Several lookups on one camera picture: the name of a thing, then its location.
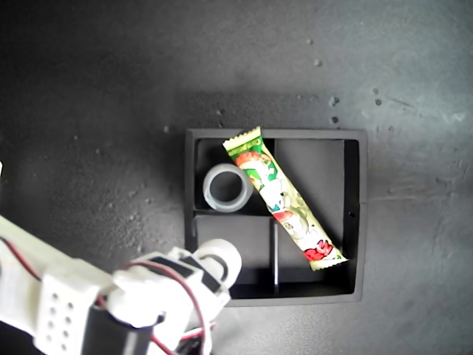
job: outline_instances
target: tray divider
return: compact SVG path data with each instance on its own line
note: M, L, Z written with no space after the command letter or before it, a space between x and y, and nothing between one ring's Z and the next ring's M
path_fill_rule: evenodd
M270 264L273 272L273 292L279 292L279 234L278 222L275 218L270 219Z

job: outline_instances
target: cartoon illustration on wrapper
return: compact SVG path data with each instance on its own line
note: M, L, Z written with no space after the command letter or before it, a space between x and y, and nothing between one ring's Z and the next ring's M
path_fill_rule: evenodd
M235 159L235 164L248 175L270 212L280 211L290 205L285 182L276 177L278 170L268 155L246 152Z
M303 251L314 271L346 260L264 145L259 127L223 145L250 178L269 212Z

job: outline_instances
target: red wire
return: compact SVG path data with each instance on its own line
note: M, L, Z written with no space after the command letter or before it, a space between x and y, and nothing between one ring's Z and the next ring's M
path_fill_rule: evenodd
M39 275L36 273L36 271L33 270L33 268L30 266L30 264L24 259L24 257L20 254L18 249L9 241L6 240L3 237L0 237L0 240L8 247L8 249L11 251L13 256L17 259L17 261L20 262L20 264L30 273L31 276L33 276L37 281L41 281L41 278Z
M164 351L166 355L177 355L175 352L173 352L173 350L169 349L162 342L160 342L159 339L154 334L151 335L151 341L157 346L159 346L160 349Z
M216 324L211 324L210 329L213 331L215 329ZM202 334L202 328L195 329L192 333L184 335L182 338L180 338L180 341L192 339L195 337L198 337L200 334Z
M207 339L207 337L209 337L210 334L207 334L207 331L205 330L205 326L204 326L205 320L204 320L204 316L203 316L203 313L202 313L202 309L200 309L199 301L197 301L197 297L195 296L194 292L192 291L192 289L187 284L186 279L184 279L184 277L182 277L180 274L178 274L174 269L169 268L168 266L165 266L163 264L153 263L152 261L131 261L131 262L127 263L123 268L128 269L132 266L144 266L144 267L147 267L147 268L153 268L155 270L161 271L164 274L166 274L166 276L171 277L174 281L179 283L184 288L184 290L187 292L187 295L189 295L189 298L191 299L192 303L194 304L194 308L195 308L195 311L197 313L197 317L199 318L199 321L200 321L200 326L202 327L202 330L203 330L203 332L202 332L202 345L200 346L200 353L203 354L205 339ZM160 344L163 345L159 341L159 339L154 337L154 336L152 337L152 341L154 343L156 343L158 346L160 346Z

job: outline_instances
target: white plastic bracket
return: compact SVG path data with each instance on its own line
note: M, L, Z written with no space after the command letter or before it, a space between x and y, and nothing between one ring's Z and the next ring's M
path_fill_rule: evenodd
M49 266L42 278L35 346L45 354L80 355L89 308L110 277L84 262Z

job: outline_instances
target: cable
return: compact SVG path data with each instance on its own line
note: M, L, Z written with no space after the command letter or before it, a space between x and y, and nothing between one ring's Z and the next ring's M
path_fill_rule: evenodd
M8 247L13 256L20 262L20 264L25 268L28 273L33 276L37 281L41 282L41 278L38 273L30 266L30 264L24 259L23 255L18 251L18 249L9 241L3 237L0 237L0 240Z
M159 263L153 263L152 261L131 261L127 263L123 268L126 270L132 266L144 266L146 268L152 268L154 270L160 271L164 273L167 277L172 278L174 281L179 283L184 290L186 291L187 295L189 295L189 298L191 299L192 303L194 304L195 311L197 313L197 317L199 318L200 326L202 327L202 346L200 347L200 353L201 354L210 354L212 350L212 343L211 343L211 335L210 335L210 322L206 322L202 309L200 308L199 301L197 300L197 297L195 296L194 292L192 289L189 287L189 285L186 282L186 279L182 277L180 274L178 274L174 269L165 266L163 264Z
M213 331L215 329L215 326L216 324L214 322L212 322L210 324L210 329L211 331ZM180 341L184 341L184 340L188 340L188 339L191 339L191 338L195 338L195 337L198 337L200 334L202 334L202 328L195 328L195 329L192 329L190 331L186 331L183 336L180 338Z
M165 346L162 342L159 341L159 339L152 334L151 335L151 341L156 344L157 346L160 347L160 349L166 354L166 355L177 355L173 350L169 349L167 346Z

